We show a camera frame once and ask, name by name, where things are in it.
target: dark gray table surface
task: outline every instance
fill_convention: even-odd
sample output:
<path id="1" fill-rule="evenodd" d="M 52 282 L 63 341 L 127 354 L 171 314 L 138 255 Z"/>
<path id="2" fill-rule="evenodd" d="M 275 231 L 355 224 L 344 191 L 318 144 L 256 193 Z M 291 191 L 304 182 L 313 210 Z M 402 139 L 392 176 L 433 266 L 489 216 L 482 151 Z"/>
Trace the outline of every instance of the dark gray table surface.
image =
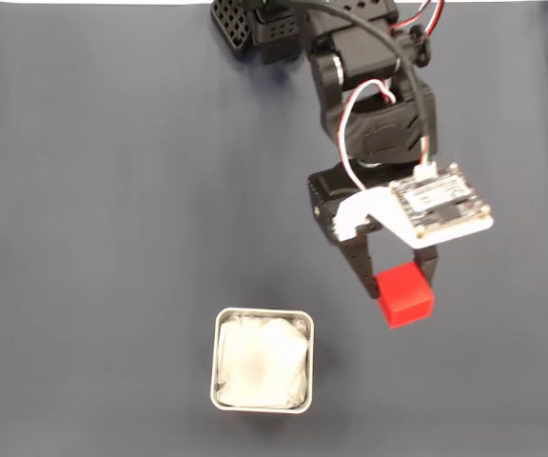
<path id="1" fill-rule="evenodd" d="M 390 331 L 310 214 L 305 62 L 236 63 L 207 6 L 0 5 L 0 457 L 548 456 L 548 5 L 449 5 L 433 48 L 439 160 L 497 222 Z M 313 316 L 306 414 L 211 405 L 226 307 Z"/>

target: red cube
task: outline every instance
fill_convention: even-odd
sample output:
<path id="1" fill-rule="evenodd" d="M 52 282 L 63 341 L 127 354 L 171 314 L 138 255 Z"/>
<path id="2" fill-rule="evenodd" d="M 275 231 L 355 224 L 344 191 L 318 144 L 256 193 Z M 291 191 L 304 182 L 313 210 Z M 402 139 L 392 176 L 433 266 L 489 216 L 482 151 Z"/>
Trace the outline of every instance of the red cube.
<path id="1" fill-rule="evenodd" d="M 430 316 L 435 294 L 416 262 L 376 275 L 380 307 L 388 326 L 398 328 Z"/>

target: red wire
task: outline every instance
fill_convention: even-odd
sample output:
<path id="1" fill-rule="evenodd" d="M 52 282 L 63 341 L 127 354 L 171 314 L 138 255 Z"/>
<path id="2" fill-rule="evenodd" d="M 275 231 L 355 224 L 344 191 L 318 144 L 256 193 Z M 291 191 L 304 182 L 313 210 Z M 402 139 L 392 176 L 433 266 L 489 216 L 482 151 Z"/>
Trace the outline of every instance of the red wire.
<path id="1" fill-rule="evenodd" d="M 426 33 L 430 35 L 437 24 L 439 23 L 439 20 L 441 18 L 441 13 L 443 12 L 443 6 L 445 5 L 445 0 L 439 0 L 439 3 L 437 4 L 437 9 L 435 10 L 435 15 L 433 16 L 433 20 L 431 21 L 432 26 L 430 28 L 426 29 Z"/>
<path id="2" fill-rule="evenodd" d="M 413 24 L 414 22 L 416 22 L 418 19 L 420 19 L 420 17 L 424 13 L 424 10 L 426 10 L 426 7 L 430 4 L 431 1 L 432 0 L 428 0 L 424 4 L 424 6 L 421 8 L 421 10 L 419 10 L 414 16 L 410 17 L 409 19 L 405 19 L 402 22 L 398 22 L 397 24 L 393 24 L 392 26 L 390 26 L 390 29 L 392 29 L 392 30 L 400 29 L 401 27 L 405 27 L 405 26 L 408 26 L 408 25 Z M 445 0 L 439 0 L 437 2 L 437 8 L 435 9 L 435 12 L 433 14 L 433 20 L 430 22 L 432 24 L 432 26 L 430 28 L 426 29 L 426 34 L 427 35 L 430 35 L 433 32 L 433 30 L 435 29 L 435 27 L 437 26 L 437 24 L 439 23 L 439 20 L 441 18 L 441 13 L 443 11 L 443 5 L 444 4 L 445 4 Z"/>
<path id="3" fill-rule="evenodd" d="M 393 30 L 394 29 L 400 29 L 401 27 L 405 27 L 405 26 L 408 26 L 410 24 L 413 24 L 418 19 L 420 19 L 420 16 L 422 16 L 422 13 L 424 12 L 424 10 L 426 10 L 426 7 L 430 4 L 431 1 L 432 0 L 428 0 L 424 4 L 424 6 L 415 15 L 413 15 L 409 19 L 405 19 L 404 21 L 398 22 L 397 24 L 393 24 L 392 26 L 390 26 L 390 28 L 393 29 Z"/>

